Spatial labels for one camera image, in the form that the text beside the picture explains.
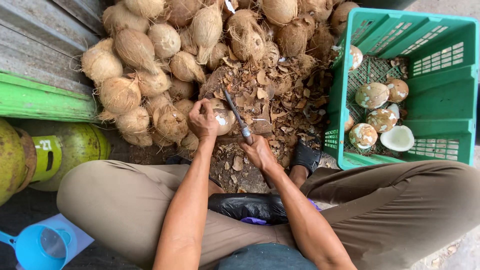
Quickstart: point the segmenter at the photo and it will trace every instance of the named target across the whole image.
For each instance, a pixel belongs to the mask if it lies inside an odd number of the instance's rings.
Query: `green plastic crate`
[[[325,132],[324,151],[336,158],[340,168],[418,160],[457,160],[472,165],[479,72],[477,20],[355,8],[349,13],[348,25],[338,44],[341,49],[333,64],[328,106],[331,122]],[[356,89],[364,83],[383,82],[383,74],[377,73],[401,75],[390,61],[371,61],[367,57],[349,77],[352,56],[343,50],[350,45],[358,47],[364,55],[382,59],[409,58],[406,80],[409,95],[400,106],[408,110],[403,125],[415,136],[411,150],[388,155],[367,151],[362,155],[349,149],[348,133],[344,134],[348,114],[352,112],[355,123],[360,123],[369,112],[352,98]],[[383,147],[380,136],[377,147]]]

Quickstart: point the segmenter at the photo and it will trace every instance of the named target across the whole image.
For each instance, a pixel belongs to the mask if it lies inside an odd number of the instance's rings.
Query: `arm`
[[[250,162],[272,179],[280,193],[293,237],[302,254],[322,270],[356,269],[327,220],[277,163],[268,141],[258,135],[252,136],[252,146],[240,142],[240,147],[246,152]]]
[[[200,114],[204,106],[206,114]],[[197,154],[163,221],[153,269],[197,269],[208,204],[208,173],[218,122],[207,99],[195,103],[188,126],[199,138]]]

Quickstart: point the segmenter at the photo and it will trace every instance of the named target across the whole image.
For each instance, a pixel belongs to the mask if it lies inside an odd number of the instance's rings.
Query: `khaki trousers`
[[[61,213],[100,244],[151,269],[163,219],[188,165],[84,163],[62,180]],[[338,204],[321,214],[359,270],[409,268],[480,224],[478,171],[453,161],[319,168],[301,187]],[[288,224],[246,224],[209,211],[201,269],[250,244],[296,247]]]

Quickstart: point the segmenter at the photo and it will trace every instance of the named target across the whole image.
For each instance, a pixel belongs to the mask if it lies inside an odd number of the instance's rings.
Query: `black plastic bag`
[[[258,218],[268,224],[288,223],[287,213],[279,195],[262,193],[213,194],[208,198],[208,209],[236,220]]]

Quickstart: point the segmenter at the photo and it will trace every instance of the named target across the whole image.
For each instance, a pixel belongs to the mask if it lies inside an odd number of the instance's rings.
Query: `forearm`
[[[208,174],[214,144],[215,140],[200,141],[197,154],[170,203],[158,242],[154,269],[198,267],[207,215]]]
[[[332,227],[284,173],[283,168],[280,165],[270,166],[266,173],[280,193],[293,236],[302,254],[320,269],[352,267]]]

